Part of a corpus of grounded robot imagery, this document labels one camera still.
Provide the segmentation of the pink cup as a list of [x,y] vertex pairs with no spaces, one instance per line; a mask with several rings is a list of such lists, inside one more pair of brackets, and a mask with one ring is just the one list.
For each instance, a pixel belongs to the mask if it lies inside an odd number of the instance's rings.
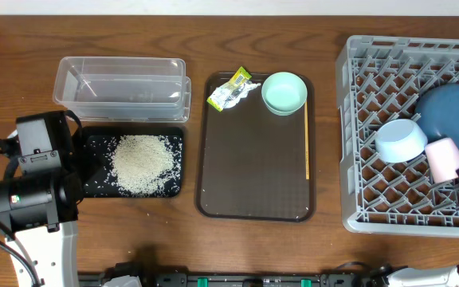
[[459,149],[450,138],[426,145],[426,157],[434,183],[443,183],[457,177]]

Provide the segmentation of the dark blue plate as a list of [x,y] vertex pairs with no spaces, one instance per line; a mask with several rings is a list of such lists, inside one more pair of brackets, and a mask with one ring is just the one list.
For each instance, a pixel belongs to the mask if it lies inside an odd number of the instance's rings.
[[459,84],[441,85],[422,94],[415,112],[430,143],[450,138],[459,149]]

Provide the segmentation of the light blue bowl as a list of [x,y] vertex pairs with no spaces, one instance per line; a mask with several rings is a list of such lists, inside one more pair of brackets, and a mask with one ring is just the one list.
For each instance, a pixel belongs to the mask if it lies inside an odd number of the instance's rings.
[[428,144],[426,134],[409,119],[384,124],[375,138],[379,158],[385,163],[403,163],[422,154]]

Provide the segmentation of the pile of rice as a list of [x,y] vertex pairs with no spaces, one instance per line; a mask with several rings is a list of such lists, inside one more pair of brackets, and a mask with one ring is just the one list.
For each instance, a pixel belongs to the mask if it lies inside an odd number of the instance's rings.
[[84,184],[91,198],[171,198],[182,185],[181,136],[90,136],[96,172]]

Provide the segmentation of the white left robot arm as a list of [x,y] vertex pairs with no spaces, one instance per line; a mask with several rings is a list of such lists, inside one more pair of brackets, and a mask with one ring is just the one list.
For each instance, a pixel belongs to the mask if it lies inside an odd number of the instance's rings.
[[0,139],[8,158],[0,181],[0,233],[20,286],[78,286],[78,174],[70,110],[19,117],[16,130]]

